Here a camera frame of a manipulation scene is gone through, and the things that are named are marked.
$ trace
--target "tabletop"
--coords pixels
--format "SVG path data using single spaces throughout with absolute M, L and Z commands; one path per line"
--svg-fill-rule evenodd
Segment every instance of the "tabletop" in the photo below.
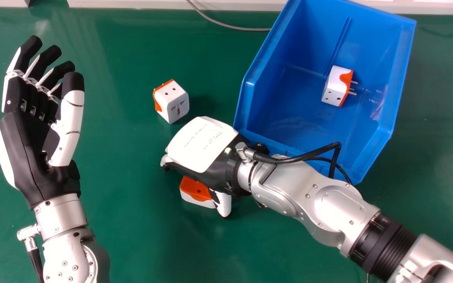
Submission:
M 337 249 L 248 197 L 232 216 L 181 200 L 177 172 L 159 167 L 171 137 L 207 115 L 232 123 L 242 78 L 266 33 L 225 29 L 194 11 L 69 9 L 41 1 L 0 9 L 2 78 L 30 35 L 63 50 L 85 77 L 74 159 L 90 227 L 114 283 L 363 282 Z M 212 12 L 230 24 L 270 26 L 277 13 Z M 453 16 L 418 21 L 396 127 L 358 190 L 414 233 L 453 250 Z M 155 113 L 153 88 L 175 79 L 190 95 L 184 120 Z M 35 221 L 0 169 L 0 282 L 35 282 L 16 231 Z

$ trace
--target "black glove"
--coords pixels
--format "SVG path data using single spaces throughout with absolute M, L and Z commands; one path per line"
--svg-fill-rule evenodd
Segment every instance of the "black glove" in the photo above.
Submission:
M 22 192 L 31 209 L 60 195 L 80 194 L 72 155 L 83 118 L 83 76 L 74 72 L 70 61 L 45 74 L 61 55 L 56 45 L 29 66 L 41 46 L 41 40 L 31 36 L 11 60 L 0 120 L 0 165 L 8 183 Z

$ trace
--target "robotic hand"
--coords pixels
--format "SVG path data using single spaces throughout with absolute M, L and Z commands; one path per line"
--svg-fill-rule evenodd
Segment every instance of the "robotic hand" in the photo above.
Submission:
M 79 172 L 72 160 L 83 118 L 83 76 L 70 61 L 45 74 L 61 55 L 56 45 L 29 65 L 41 45 L 31 36 L 18 48 L 2 92 L 0 165 L 37 221 L 19 230 L 17 238 L 24 241 L 40 283 L 108 283 L 108 254 L 87 228 Z M 44 266 L 34 240 L 38 234 Z
M 192 186 L 180 188 L 186 201 L 207 206 L 216 192 L 229 195 L 225 202 L 252 195 L 259 206 L 300 221 L 318 242 L 338 248 L 382 281 L 453 283 L 453 252 L 426 235 L 415 236 L 364 201 L 351 184 L 322 176 L 304 162 L 316 159 L 325 147 L 288 158 L 268 156 L 260 144 L 248 145 L 228 124 L 197 117 L 174 136 L 160 166 L 189 176 L 181 185 Z M 210 189 L 209 199 L 199 182 Z

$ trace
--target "blue bin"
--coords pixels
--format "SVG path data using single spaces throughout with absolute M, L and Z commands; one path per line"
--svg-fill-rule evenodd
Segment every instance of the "blue bin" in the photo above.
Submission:
M 415 23 L 347 0 L 289 0 L 244 77 L 235 129 L 290 156 L 340 141 L 338 164 L 361 182 L 392 135 Z M 320 101 L 333 65 L 359 82 L 340 108 Z

